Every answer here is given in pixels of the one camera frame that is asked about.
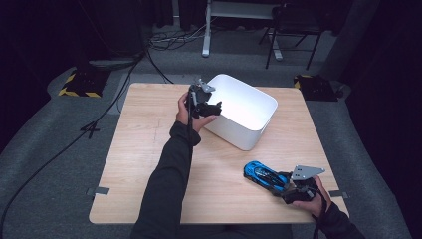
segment gray tape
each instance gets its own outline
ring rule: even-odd
[[[108,192],[109,192],[109,188],[107,187],[88,188],[87,195],[88,196],[96,196],[96,194],[107,195]]]

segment chair leg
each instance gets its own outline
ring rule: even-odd
[[[265,65],[265,69],[268,69],[268,65],[270,64],[270,57],[273,52],[273,46],[274,46],[274,41],[276,40],[276,35],[277,35],[277,31],[274,30],[272,34],[272,38],[271,38],[270,51],[268,52],[267,64]]]
[[[259,45],[261,45],[261,43],[263,43],[264,38],[268,35],[268,31],[270,31],[270,27],[268,27],[268,28],[267,28],[267,30],[265,31],[265,33],[264,33],[263,37],[262,37],[262,38],[261,38],[261,40],[260,40]]]
[[[319,42],[319,38],[320,38],[320,33],[316,37],[316,43],[314,44],[313,52],[311,53],[310,59],[308,60],[307,70],[310,68],[311,61],[313,60],[314,53],[316,52],[316,49],[317,49],[317,43]]]

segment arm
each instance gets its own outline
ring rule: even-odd
[[[356,226],[350,222],[347,215],[340,211],[335,203],[326,212],[321,221],[316,221],[319,229],[328,239],[335,238],[365,238]]]
[[[326,201],[326,212],[322,214],[322,198],[319,194],[310,201],[294,201],[293,205],[309,211],[316,220],[316,226],[325,234],[328,239],[361,239],[365,238],[363,234],[352,224],[347,215],[340,211],[338,206],[331,201],[319,177],[315,177],[323,198]]]
[[[178,101],[179,112],[170,130],[170,140],[149,177],[130,238],[175,238],[177,234],[190,172],[189,145],[198,144],[201,140],[199,130],[216,118],[194,119],[189,143],[188,112],[184,106],[186,97],[184,94]]]

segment black sleeve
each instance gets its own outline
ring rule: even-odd
[[[193,130],[191,135],[192,145],[198,144],[199,134]],[[170,130],[170,140],[164,146],[158,165],[149,177],[130,238],[175,238],[190,163],[187,126],[177,121]]]
[[[317,221],[317,226],[328,239],[365,238],[335,203],[332,203],[321,221]]]

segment tape strip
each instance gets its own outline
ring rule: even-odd
[[[96,196],[96,194],[107,195],[108,192],[109,192],[109,188],[107,187],[88,188],[87,195],[88,196]]]
[[[340,190],[336,190],[336,191],[329,191],[329,196],[330,197],[342,197],[342,198],[349,198],[347,192],[342,192]]]

